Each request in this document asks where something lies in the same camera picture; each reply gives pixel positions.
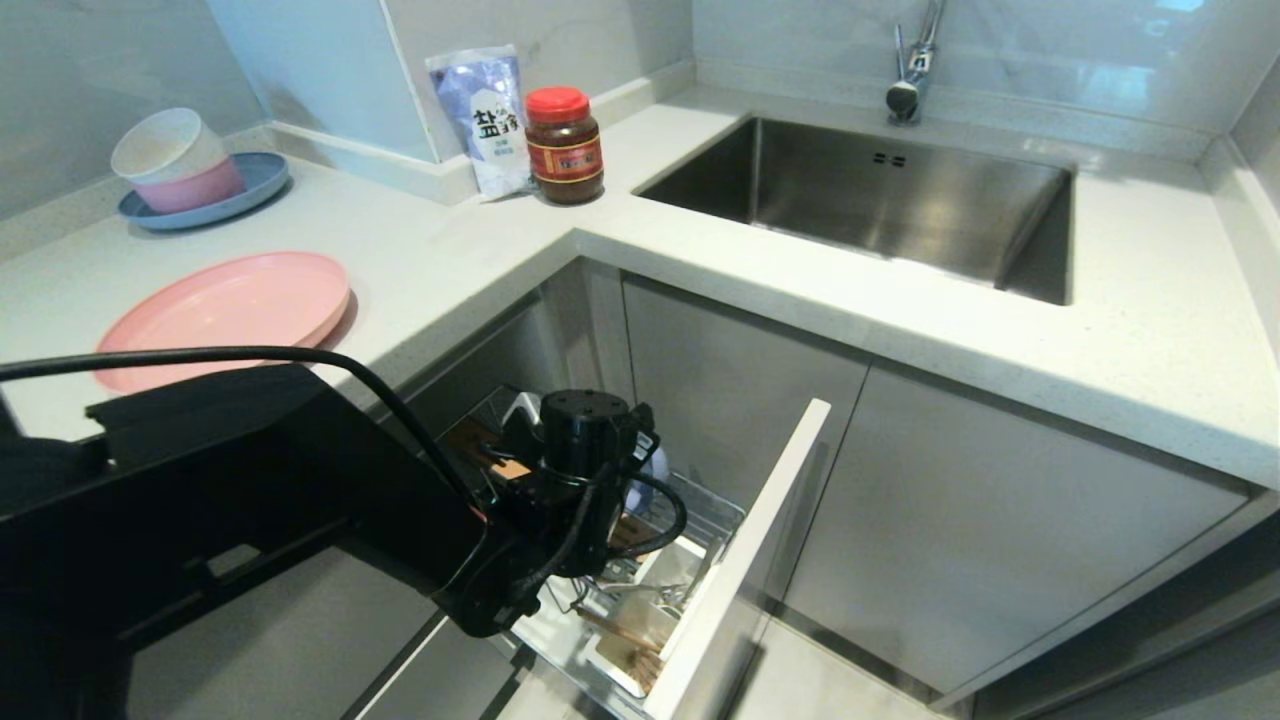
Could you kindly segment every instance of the glass jar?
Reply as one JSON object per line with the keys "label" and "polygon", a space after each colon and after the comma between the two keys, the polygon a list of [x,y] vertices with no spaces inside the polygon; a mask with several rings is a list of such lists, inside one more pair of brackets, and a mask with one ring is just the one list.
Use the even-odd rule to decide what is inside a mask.
{"label": "glass jar", "polygon": [[577,205],[604,192],[600,126],[591,102],[576,87],[544,87],[525,99],[529,156],[543,196]]}

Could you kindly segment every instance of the drawer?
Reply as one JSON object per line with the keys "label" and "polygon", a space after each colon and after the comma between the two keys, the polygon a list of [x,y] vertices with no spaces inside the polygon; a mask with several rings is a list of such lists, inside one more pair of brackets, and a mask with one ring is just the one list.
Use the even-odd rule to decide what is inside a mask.
{"label": "drawer", "polygon": [[748,575],[772,565],[785,509],[829,411],[827,402],[809,401],[750,511],[719,560],[707,570],[663,646],[663,664],[646,696],[628,693],[585,659],[588,643],[603,630],[558,607],[557,601],[563,603],[564,593],[553,596],[553,583],[559,579],[543,588],[541,610],[517,621],[512,628],[515,637],[618,717],[719,716],[754,656],[765,623],[764,610],[756,602],[759,588],[746,582]]}

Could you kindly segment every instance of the kitchen counter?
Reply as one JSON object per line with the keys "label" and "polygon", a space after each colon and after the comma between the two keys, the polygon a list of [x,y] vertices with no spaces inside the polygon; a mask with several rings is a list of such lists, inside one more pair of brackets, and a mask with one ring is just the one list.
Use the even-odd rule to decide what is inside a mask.
{"label": "kitchen counter", "polygon": [[[631,195],[744,117],[856,129],[1078,169],[1071,305],[1056,306]],[[616,265],[1280,489],[1277,374],[1196,168],[877,111],[694,88],[604,133],[608,191],[445,208],[291,159],[239,220],[155,236],[101,220],[0,265],[0,361],[90,352],[188,273],[273,250],[343,263],[358,302],[334,347],[396,386],[577,256]],[[352,400],[371,395],[317,370]],[[24,430],[96,432],[88,374],[8,383]]]}

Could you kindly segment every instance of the sink basin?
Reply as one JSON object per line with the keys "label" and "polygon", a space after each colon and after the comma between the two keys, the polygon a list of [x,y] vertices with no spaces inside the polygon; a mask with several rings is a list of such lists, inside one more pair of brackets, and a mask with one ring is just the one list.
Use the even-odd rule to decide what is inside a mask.
{"label": "sink basin", "polygon": [[639,195],[1068,304],[1061,168],[755,118]]}

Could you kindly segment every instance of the faucet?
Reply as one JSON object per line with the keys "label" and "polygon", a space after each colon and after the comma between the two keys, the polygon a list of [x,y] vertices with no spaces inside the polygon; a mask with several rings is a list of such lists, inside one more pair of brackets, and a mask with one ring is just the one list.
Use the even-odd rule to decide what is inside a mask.
{"label": "faucet", "polygon": [[902,26],[896,27],[897,40],[897,82],[888,88],[884,101],[891,110],[888,122],[897,127],[920,124],[920,105],[929,85],[929,70],[933,69],[933,56],[938,51],[934,40],[938,35],[938,20],[942,19],[942,6],[946,0],[929,0],[929,9],[920,28],[920,40],[911,46],[911,58],[906,58],[902,46]]}

